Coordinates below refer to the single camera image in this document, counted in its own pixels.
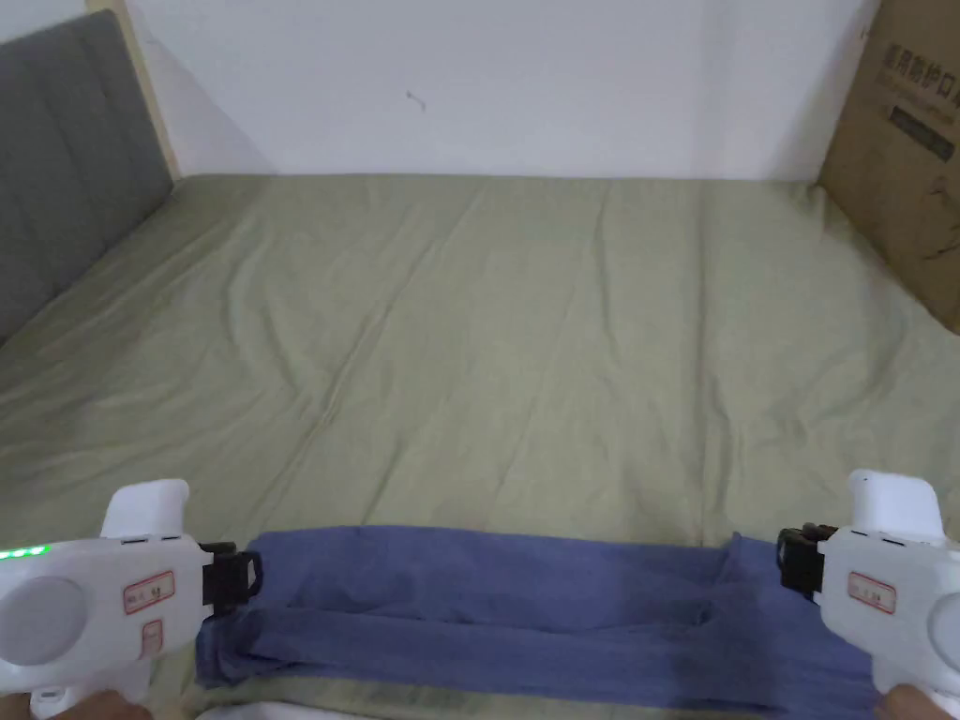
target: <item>gray headboard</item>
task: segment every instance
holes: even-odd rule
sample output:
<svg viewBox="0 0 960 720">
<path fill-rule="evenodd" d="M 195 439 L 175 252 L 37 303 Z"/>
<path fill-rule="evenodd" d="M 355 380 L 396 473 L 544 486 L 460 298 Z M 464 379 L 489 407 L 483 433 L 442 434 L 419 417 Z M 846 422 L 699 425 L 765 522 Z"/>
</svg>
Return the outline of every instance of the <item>gray headboard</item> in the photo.
<svg viewBox="0 0 960 720">
<path fill-rule="evenodd" d="M 112 12 L 0 45 L 0 344 L 172 187 Z"/>
</svg>

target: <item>blue towel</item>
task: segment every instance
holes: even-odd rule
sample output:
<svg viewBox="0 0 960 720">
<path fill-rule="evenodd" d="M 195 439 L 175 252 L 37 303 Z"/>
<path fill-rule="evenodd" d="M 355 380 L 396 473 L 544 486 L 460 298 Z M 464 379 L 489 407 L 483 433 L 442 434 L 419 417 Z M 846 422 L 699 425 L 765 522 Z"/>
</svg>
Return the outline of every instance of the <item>blue towel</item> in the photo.
<svg viewBox="0 0 960 720">
<path fill-rule="evenodd" d="M 250 546 L 264 587 L 208 620 L 208 686 L 309 675 L 778 717 L 870 718 L 870 659 L 725 549 L 341 527 Z"/>
</svg>

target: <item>hand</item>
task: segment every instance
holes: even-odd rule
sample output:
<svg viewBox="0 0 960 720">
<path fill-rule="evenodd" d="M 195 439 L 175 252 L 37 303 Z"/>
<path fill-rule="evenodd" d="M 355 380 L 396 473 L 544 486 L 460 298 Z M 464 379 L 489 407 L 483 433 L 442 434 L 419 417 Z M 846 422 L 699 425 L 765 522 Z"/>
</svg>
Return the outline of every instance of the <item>hand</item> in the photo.
<svg viewBox="0 0 960 720">
<path fill-rule="evenodd" d="M 154 720 L 146 708 L 128 703 L 114 690 L 98 692 L 51 720 Z"/>
<path fill-rule="evenodd" d="M 897 685 L 876 708 L 879 720 L 951 720 L 932 700 L 912 685 Z"/>
</svg>

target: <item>red label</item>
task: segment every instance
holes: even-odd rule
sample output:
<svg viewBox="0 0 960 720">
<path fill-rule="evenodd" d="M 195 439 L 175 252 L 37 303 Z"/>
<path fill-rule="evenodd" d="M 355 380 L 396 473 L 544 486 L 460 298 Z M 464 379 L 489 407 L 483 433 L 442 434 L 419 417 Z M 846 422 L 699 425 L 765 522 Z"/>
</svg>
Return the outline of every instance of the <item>red label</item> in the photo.
<svg viewBox="0 0 960 720">
<path fill-rule="evenodd" d="M 140 630 L 140 657 L 159 655 L 163 649 L 163 620 L 144 623 Z"/>
<path fill-rule="evenodd" d="M 888 615 L 897 611 L 897 589 L 858 572 L 852 572 L 847 578 L 847 594 Z"/>
<path fill-rule="evenodd" d="M 139 583 L 128 585 L 123 590 L 123 610 L 127 615 L 140 612 L 177 593 L 174 571 L 167 570 Z"/>
</svg>

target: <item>black clamp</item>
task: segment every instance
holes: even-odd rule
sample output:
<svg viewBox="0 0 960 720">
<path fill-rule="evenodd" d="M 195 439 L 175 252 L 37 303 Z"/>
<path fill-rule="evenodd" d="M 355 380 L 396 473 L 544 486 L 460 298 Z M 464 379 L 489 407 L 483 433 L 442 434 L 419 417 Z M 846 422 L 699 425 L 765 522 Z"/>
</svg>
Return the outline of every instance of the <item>black clamp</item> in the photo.
<svg viewBox="0 0 960 720">
<path fill-rule="evenodd" d="M 204 565 L 204 605 L 213 606 L 214 617 L 246 605 L 263 587 L 260 553 L 237 552 L 234 542 L 201 542 L 200 549 L 213 553 Z"/>
<path fill-rule="evenodd" d="M 828 540 L 837 529 L 830 525 L 804 523 L 801 530 L 783 528 L 777 536 L 777 567 L 780 584 L 796 590 L 807 600 L 823 589 L 824 556 L 817 550 L 820 540 Z"/>
</svg>

